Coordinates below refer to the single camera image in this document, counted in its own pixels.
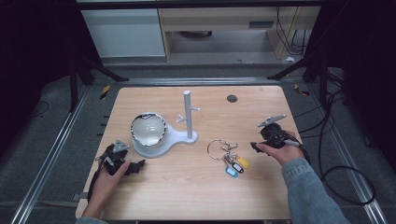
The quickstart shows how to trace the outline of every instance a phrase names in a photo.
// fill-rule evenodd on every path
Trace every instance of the yellow key tag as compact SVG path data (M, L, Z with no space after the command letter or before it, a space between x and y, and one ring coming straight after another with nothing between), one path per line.
M247 169L248 166L248 162L245 161L242 157L237 157L236 160L239 162L239 164L241 164L245 169Z

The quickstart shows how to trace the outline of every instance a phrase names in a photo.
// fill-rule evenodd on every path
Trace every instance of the denim sleeve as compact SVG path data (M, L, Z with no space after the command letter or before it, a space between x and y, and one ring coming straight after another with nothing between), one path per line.
M282 168L282 175L288 187L293 224L349 223L305 159L286 163Z
M76 221L76 224L108 224L108 223L94 217L79 217Z

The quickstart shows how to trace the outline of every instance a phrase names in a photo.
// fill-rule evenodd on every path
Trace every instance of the white wall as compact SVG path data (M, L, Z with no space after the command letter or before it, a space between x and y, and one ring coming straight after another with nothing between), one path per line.
M120 0L78 0L110 1ZM157 9L83 10L82 15L101 58L165 56Z

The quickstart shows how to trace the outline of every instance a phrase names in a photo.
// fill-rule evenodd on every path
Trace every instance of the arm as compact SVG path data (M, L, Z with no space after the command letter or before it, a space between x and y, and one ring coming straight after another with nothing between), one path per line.
M276 149L265 144L257 144L256 147L282 165L293 223L349 223L299 148L285 145Z
M78 218L76 223L105 223L99 220L102 210L110 198L111 193L128 170L129 164L126 161L114 175L110 175L106 169L100 171L93 186L91 200L85 208L82 217Z

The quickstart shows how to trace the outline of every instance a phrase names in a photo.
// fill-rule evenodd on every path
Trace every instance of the stand base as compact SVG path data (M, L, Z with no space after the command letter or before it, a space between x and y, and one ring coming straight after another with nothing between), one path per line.
M137 144L134 140L132 141L132 145L134 146L134 150L141 156L146 158L158 158L164 155L167 151L169 151L174 145L177 144L192 144L198 139L197 132L192 131L192 138L187 137L187 132L179 132L175 130L168 123L167 125L167 134L165 141L157 146L157 147L143 147Z

